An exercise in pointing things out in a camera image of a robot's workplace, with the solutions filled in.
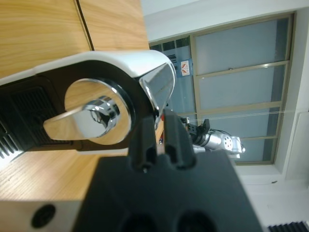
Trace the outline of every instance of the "wooden table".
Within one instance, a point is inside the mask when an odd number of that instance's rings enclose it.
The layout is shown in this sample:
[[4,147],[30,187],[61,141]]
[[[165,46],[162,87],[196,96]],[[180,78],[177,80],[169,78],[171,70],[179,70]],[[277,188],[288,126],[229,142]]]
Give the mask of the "wooden table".
[[[89,50],[149,49],[139,0],[2,0],[0,31],[0,78]],[[16,221],[36,207],[25,201],[83,199],[99,157],[26,152],[0,170],[0,231],[28,230]]]

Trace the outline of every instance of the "window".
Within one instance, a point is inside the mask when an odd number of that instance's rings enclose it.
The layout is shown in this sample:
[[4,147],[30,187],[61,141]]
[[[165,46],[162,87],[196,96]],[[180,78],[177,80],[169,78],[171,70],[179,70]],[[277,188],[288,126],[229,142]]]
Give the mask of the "window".
[[[200,124],[239,136],[236,162],[273,163],[288,84],[293,14],[195,32],[152,44],[177,68],[168,108]],[[180,62],[191,60],[190,76]]]

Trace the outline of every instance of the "window frame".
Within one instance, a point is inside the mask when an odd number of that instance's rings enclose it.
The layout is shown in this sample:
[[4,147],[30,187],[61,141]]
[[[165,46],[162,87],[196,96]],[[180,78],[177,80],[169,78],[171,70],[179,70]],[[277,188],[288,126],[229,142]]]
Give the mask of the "window frame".
[[[243,27],[251,24],[266,22],[270,20],[278,20],[282,18],[288,18],[288,29],[287,29],[287,44],[286,44],[286,53],[285,53],[285,60],[278,61],[278,62],[272,62],[272,63],[265,63],[265,64],[259,64],[259,65],[253,65],[253,66],[247,66],[232,70],[226,70],[226,71],[219,71],[219,72],[212,72],[207,74],[201,74],[197,75],[197,49],[195,44],[195,39],[197,36],[206,35],[222,30],[237,28],[237,27]],[[243,20],[241,22],[235,22],[235,23],[229,23],[226,25],[221,25],[209,29],[204,29],[201,31],[196,31],[188,34],[184,34],[177,37],[172,37],[164,40],[160,40],[157,42],[150,43],[150,46],[161,44],[161,48],[163,43],[170,42],[182,38],[189,37],[190,40],[190,49],[191,49],[191,57],[192,57],[192,63],[193,63],[193,88],[194,88],[194,98],[195,98],[195,107],[196,112],[186,112],[178,114],[181,115],[196,115],[198,122],[202,122],[203,115],[207,114],[217,114],[217,113],[230,113],[235,111],[242,111],[242,110],[251,110],[251,109],[266,109],[266,108],[273,108],[278,107],[279,112],[283,112],[285,109],[285,103],[286,103],[286,97],[287,97],[287,90],[288,90],[288,83],[290,79],[290,70],[291,70],[291,47],[292,47],[292,41],[293,41],[293,35],[294,35],[294,23],[295,23],[295,13],[289,12],[289,13],[283,13],[283,14],[276,14],[272,16],[264,16],[254,19],[248,19]],[[207,109],[203,110],[201,109],[200,104],[200,89],[199,89],[199,80],[201,78],[207,78],[211,76],[217,76],[222,74],[229,74],[229,73],[237,73],[247,70],[254,70],[264,67],[273,67],[273,66],[279,66],[284,65],[284,78],[283,78],[283,86],[282,86],[282,95],[281,95],[281,101],[272,101],[272,102],[263,102],[263,103],[254,103],[254,104],[247,104],[247,105],[238,105],[238,106],[230,106],[230,107],[224,107],[224,108],[214,108],[214,109]],[[253,162],[236,162],[237,165],[267,165],[267,164],[273,164],[276,158],[277,150],[278,150],[278,144],[280,139],[280,132],[282,127],[282,120],[283,120],[283,114],[278,114],[278,122],[277,122],[277,128],[276,128],[276,135],[275,136],[263,136],[263,137],[248,137],[248,138],[241,138],[242,140],[257,140],[257,139],[275,139],[275,142],[273,143],[273,147],[271,150],[271,159],[270,161],[253,161]]]

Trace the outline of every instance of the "cable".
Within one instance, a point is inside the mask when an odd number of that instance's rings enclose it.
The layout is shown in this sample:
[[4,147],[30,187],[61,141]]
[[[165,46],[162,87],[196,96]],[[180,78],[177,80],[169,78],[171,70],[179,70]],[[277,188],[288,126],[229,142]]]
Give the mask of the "cable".
[[[258,116],[258,115],[272,115],[272,114],[282,114],[282,113],[293,113],[295,110],[286,111],[275,111],[267,113],[256,113],[256,114],[246,114],[246,115],[235,115],[235,116],[225,116],[225,117],[210,117],[209,120],[225,119],[225,118],[236,118],[236,117],[248,117],[248,116]],[[191,119],[190,122],[204,121],[205,119]]]

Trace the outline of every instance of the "frosted glass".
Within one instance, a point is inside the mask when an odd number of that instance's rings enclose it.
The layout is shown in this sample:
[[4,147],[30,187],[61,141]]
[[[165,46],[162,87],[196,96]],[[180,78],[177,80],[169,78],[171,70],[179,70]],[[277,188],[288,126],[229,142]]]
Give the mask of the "frosted glass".
[[271,145],[274,139],[243,140],[241,142],[246,152],[240,156],[240,159],[234,159],[235,162],[270,161]]
[[279,101],[283,76],[284,66],[276,66],[202,78],[201,109]]
[[288,19],[197,36],[197,74],[284,60]]
[[211,128],[226,131],[240,138],[273,136],[276,134],[278,114],[269,115],[270,111],[277,112],[279,108],[211,114],[204,115],[203,118],[210,120]]
[[195,112],[193,76],[181,76],[180,68],[178,68],[181,61],[191,58],[190,46],[179,47],[162,53],[170,58],[176,57],[172,59],[176,68],[176,85],[167,108],[176,113]]
[[181,115],[181,117],[188,117],[190,123],[197,126],[197,115]]

